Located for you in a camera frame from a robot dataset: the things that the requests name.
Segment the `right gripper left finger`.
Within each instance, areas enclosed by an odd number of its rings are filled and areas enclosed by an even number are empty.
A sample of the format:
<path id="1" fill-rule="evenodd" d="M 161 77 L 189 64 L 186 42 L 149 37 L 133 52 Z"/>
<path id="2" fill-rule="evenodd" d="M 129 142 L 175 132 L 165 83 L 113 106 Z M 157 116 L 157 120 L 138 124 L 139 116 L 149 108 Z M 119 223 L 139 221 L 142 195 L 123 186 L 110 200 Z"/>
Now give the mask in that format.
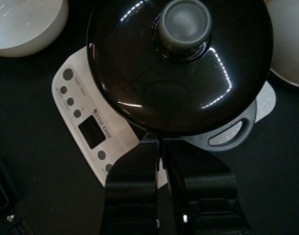
<path id="1" fill-rule="evenodd" d="M 146 137 L 109 173 L 99 235 L 158 235 L 158 167 L 159 139 Z"/>

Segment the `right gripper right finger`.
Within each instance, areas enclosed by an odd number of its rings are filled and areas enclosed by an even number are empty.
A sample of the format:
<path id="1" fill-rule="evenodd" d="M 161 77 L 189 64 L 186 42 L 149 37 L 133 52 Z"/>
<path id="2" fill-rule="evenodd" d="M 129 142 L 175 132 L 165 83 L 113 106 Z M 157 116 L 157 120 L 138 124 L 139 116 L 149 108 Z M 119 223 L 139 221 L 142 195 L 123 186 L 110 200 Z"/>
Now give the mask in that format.
<path id="1" fill-rule="evenodd" d="M 253 235 L 229 165 L 183 140 L 161 145 L 177 235 Z"/>

